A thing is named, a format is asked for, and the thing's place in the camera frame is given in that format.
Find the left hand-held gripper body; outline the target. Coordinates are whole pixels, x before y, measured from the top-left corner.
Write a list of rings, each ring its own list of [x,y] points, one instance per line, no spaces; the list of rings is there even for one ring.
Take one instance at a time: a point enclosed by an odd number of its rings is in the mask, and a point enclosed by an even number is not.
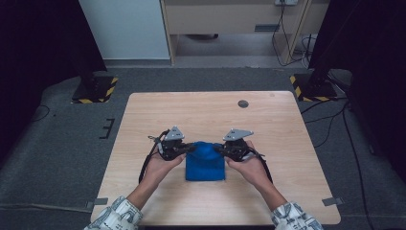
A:
[[[171,161],[181,154],[180,147],[183,144],[185,135],[178,126],[165,130],[159,137],[157,144],[158,152],[166,161]]]

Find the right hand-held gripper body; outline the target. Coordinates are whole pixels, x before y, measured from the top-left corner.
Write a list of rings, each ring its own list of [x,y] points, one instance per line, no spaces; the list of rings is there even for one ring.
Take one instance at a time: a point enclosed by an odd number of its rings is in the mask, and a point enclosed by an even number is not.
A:
[[[230,131],[223,137],[224,145],[227,152],[227,157],[234,161],[243,161],[244,157],[250,153],[249,147],[243,140],[244,137],[253,135],[251,130],[242,130],[231,128]]]

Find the blue towel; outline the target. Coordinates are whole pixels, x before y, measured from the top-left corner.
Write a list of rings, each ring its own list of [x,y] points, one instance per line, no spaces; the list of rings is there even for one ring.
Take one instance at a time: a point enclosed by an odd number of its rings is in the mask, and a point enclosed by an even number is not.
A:
[[[225,160],[217,151],[218,143],[195,142],[193,151],[186,156],[188,181],[218,181],[225,179]]]

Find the person's left hand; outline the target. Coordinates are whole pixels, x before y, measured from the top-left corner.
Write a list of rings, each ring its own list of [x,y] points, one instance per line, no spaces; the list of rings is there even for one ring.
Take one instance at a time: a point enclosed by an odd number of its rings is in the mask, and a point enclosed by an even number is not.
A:
[[[173,168],[184,161],[185,157],[185,154],[181,154],[173,160],[166,161],[159,153],[153,154],[147,164],[144,181],[158,186]]]

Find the person's right hand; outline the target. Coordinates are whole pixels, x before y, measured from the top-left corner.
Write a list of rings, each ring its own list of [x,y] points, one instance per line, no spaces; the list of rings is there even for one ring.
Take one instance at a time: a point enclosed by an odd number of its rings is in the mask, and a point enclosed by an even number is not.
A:
[[[262,163],[256,156],[250,156],[243,162],[236,162],[229,157],[225,158],[228,166],[239,172],[257,190],[264,190],[271,185]]]

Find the person's patterned left sleeve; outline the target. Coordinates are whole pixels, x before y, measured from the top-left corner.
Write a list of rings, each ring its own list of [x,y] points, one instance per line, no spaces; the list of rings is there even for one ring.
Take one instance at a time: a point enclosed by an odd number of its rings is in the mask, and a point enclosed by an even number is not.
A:
[[[138,230],[142,218],[142,212],[121,195],[83,230]]]

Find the person's patterned sleeve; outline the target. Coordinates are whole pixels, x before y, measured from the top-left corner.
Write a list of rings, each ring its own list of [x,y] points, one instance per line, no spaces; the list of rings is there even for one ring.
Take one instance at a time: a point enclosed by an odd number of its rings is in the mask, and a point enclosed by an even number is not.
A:
[[[296,202],[286,202],[271,212],[275,230],[324,230],[322,224]]]
[[[83,230],[138,230],[142,218],[142,212],[121,195]]]

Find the grey tape piece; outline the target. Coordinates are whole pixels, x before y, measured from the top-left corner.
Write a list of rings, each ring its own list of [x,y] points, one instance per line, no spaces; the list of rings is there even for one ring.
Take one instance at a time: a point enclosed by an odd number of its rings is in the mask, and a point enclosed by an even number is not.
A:
[[[345,203],[344,199],[341,197],[329,197],[322,200],[325,206],[331,205],[342,205]]]
[[[85,205],[85,208],[92,210],[97,205],[106,205],[107,202],[108,202],[107,197],[95,198],[93,201],[88,201]]]

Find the person's patterned right sleeve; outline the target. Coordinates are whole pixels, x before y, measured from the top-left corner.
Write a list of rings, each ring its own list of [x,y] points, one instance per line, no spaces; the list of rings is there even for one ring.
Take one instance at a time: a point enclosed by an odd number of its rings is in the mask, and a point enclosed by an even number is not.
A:
[[[296,202],[286,202],[271,212],[275,230],[324,230],[322,224]]]

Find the black stand with striped base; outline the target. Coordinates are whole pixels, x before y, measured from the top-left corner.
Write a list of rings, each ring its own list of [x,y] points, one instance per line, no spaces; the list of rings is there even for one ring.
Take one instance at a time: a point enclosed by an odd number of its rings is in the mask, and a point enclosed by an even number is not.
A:
[[[294,74],[289,79],[300,102],[326,102],[337,99],[337,93],[327,77],[326,67],[317,67],[311,73]]]
[[[82,62],[76,63],[80,83],[73,97],[73,104],[106,103],[109,101],[118,79],[111,76],[96,77]]]

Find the white cabinet panel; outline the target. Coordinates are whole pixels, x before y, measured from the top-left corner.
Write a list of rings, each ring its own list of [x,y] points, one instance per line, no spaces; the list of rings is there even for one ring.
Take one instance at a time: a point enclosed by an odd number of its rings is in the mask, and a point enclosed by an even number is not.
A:
[[[160,0],[79,0],[103,59],[169,59]]]

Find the light wooden desk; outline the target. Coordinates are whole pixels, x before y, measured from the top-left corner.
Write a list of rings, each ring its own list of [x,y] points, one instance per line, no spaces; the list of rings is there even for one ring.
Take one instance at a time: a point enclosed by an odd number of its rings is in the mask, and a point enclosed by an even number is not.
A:
[[[273,33],[284,64],[302,35],[319,32],[330,0],[299,0],[297,6],[275,6],[275,0],[160,0],[174,57],[179,35]]]

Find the black curtain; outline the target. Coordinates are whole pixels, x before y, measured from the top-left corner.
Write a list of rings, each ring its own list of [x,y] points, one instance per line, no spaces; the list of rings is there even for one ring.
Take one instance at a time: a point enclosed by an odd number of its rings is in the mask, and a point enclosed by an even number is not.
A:
[[[310,62],[322,66],[352,73],[373,150],[406,180],[406,0],[330,0]]]
[[[79,0],[0,0],[0,164],[47,87],[105,69]]]

